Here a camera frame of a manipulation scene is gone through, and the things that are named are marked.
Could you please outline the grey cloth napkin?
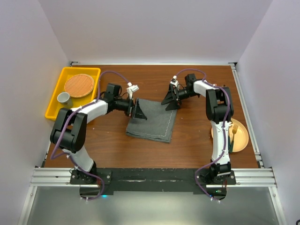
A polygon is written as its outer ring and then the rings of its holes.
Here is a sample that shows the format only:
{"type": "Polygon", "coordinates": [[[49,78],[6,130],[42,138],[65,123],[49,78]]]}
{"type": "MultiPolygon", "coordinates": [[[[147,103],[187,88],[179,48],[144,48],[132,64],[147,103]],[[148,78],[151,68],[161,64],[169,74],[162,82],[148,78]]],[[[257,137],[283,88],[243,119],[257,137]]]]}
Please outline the grey cloth napkin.
{"type": "Polygon", "coordinates": [[[126,135],[170,143],[177,110],[166,111],[165,105],[146,99],[139,99],[139,105],[147,120],[130,119],[126,135]]]}

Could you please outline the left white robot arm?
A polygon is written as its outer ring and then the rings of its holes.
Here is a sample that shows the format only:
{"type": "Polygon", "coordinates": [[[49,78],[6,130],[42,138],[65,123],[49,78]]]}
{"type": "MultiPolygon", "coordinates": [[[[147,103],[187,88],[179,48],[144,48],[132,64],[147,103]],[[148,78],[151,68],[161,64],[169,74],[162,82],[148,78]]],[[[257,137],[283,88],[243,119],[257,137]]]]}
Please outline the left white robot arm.
{"type": "Polygon", "coordinates": [[[50,141],[55,145],[50,158],[66,155],[75,166],[75,177],[87,184],[102,185],[104,182],[97,174],[96,163],[84,146],[87,124],[114,110],[123,111],[133,119],[146,120],[138,99],[133,98],[133,93],[138,90],[138,85],[129,82],[126,89],[127,98],[123,98],[121,86],[110,83],[106,90],[99,93],[90,103],[72,109],[61,108],[50,134],[50,141]]]}

